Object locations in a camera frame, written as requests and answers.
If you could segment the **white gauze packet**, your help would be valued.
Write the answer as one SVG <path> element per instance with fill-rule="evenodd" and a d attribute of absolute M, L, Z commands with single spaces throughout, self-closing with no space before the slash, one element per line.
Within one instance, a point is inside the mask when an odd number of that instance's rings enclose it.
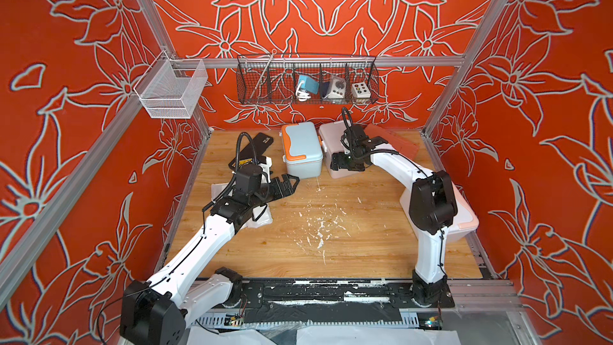
<path fill-rule="evenodd" d="M 231 196 L 233 193 L 234 185 L 228 186 L 228 183 L 218 183 L 213 184 L 211 186 L 211 197 L 215 200 L 218 196 L 220 196 L 223 191 L 228 188 L 228 191 L 225 193 L 226 196 Z"/>
<path fill-rule="evenodd" d="M 253 209 L 253 217 L 249 219 L 245 226 L 248 228 L 260 228 L 270 225 L 272 222 L 271 210 L 268 205 L 265 205 Z"/>

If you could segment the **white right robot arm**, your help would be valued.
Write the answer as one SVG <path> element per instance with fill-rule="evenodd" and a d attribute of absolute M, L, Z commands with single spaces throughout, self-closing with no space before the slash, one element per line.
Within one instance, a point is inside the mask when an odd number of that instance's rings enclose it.
<path fill-rule="evenodd" d="M 364 172 L 374 165 L 399 181 L 410 192 L 409 220 L 418 229 L 418 261 L 413 269 L 413 295 L 432 298 L 443 292 L 448 276 L 445 247 L 448 231 L 458 215 L 458 203 L 450 175 L 425 169 L 397 151 L 383 137 L 369 137 L 342 108 L 345 127 L 340 139 L 343 151 L 332 155 L 330 168 Z"/>

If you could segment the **grey first aid box orange handle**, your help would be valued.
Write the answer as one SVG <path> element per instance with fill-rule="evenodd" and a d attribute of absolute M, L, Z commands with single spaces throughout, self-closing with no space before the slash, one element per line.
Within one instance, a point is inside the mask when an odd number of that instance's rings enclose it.
<path fill-rule="evenodd" d="M 319 177 L 323 152 L 314 124 L 306 121 L 285 125 L 281 137 L 287 173 L 300 179 Z"/>

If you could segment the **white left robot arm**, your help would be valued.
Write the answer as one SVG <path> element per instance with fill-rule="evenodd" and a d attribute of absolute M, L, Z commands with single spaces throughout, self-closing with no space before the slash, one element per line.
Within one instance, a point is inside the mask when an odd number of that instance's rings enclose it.
<path fill-rule="evenodd" d="M 272 202 L 292 196 L 300 178 L 271 176 L 272 160 L 256 150 L 246 163 L 234 160 L 231 180 L 203 208 L 203 225 L 190 241 L 146 281 L 134 281 L 121 297 L 120 337 L 132 344 L 178 344 L 192 326 L 220 304 L 243 302 L 241 274 L 219 268 L 194 283 L 215 254 L 245 226 L 258 228 L 270 218 Z"/>

